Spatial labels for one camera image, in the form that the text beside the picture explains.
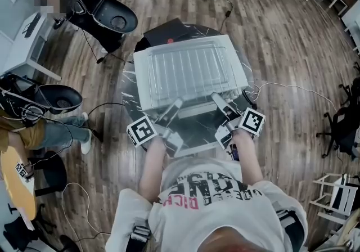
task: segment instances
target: sneaker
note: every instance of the sneaker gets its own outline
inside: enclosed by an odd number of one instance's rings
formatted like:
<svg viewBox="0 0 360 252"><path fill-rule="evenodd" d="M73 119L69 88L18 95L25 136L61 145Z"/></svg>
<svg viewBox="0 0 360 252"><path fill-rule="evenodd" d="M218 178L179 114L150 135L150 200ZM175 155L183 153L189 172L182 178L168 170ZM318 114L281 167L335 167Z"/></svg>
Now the sneaker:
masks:
<svg viewBox="0 0 360 252"><path fill-rule="evenodd" d="M84 122L86 122L89 119L88 114L86 112L82 112L81 115L84 117Z"/></svg>
<svg viewBox="0 0 360 252"><path fill-rule="evenodd" d="M89 140L85 143L81 143L81 153L83 155L86 155L90 152L90 148L91 148L91 138L92 138L92 133L91 130L87 129L87 131L89 131Z"/></svg>

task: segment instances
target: white t-shirt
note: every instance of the white t-shirt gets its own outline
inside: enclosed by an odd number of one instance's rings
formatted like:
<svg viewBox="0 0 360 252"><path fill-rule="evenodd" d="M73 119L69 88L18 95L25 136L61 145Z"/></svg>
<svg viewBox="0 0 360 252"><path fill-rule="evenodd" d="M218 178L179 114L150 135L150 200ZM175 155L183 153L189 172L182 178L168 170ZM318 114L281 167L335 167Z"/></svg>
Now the white t-shirt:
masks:
<svg viewBox="0 0 360 252"><path fill-rule="evenodd" d="M212 159L185 169L153 205L130 189L122 190L106 251L126 251L137 218L148 219L163 252L196 252L221 227L231 227L269 251L292 251L276 211L295 211L306 237L306 213L300 203L271 182L248 186L241 181L239 162Z"/></svg>

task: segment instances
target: shoulder strap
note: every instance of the shoulder strap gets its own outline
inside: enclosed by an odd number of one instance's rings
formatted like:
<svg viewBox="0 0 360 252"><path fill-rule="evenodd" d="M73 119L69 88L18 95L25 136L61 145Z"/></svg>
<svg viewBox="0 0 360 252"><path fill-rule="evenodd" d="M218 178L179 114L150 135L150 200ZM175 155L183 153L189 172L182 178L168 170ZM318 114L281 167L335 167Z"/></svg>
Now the shoulder strap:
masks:
<svg viewBox="0 0 360 252"><path fill-rule="evenodd" d="M137 219L134 224L133 232L130 235L126 252L141 252L150 239L151 231L147 221Z"/></svg>
<svg viewBox="0 0 360 252"><path fill-rule="evenodd" d="M276 211L276 214L279 217L282 228L284 228L291 241L293 252L299 252L305 235L303 225L298 216L296 216L296 212L279 210Z"/></svg>

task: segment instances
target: person's leg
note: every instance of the person's leg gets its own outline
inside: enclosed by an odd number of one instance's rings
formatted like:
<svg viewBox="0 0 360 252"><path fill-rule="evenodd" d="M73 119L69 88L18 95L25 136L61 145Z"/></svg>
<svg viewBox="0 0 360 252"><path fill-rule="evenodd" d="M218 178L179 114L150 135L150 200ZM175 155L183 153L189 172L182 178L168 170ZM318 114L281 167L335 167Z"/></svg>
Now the person's leg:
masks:
<svg viewBox="0 0 360 252"><path fill-rule="evenodd" d="M64 123L64 124L74 124L76 126L83 126L86 122L86 119L84 115L81 116L70 116L66 118L59 118L58 121Z"/></svg>
<svg viewBox="0 0 360 252"><path fill-rule="evenodd" d="M44 139L36 150L54 146L66 146L71 141L71 136L74 140L86 143L91 135L87 128L72 125L65 126L65 124L48 121L45 123Z"/></svg>

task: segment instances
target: headset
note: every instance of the headset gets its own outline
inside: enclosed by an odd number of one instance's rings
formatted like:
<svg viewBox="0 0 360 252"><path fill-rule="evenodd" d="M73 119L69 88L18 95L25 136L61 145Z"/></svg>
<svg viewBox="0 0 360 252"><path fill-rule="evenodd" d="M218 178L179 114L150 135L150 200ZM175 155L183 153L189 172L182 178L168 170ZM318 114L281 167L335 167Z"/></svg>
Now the headset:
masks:
<svg viewBox="0 0 360 252"><path fill-rule="evenodd" d="M0 108L10 117L28 128L46 113L60 114L75 110L81 105L82 96L64 85L38 85L35 81L15 74L0 79Z"/></svg>

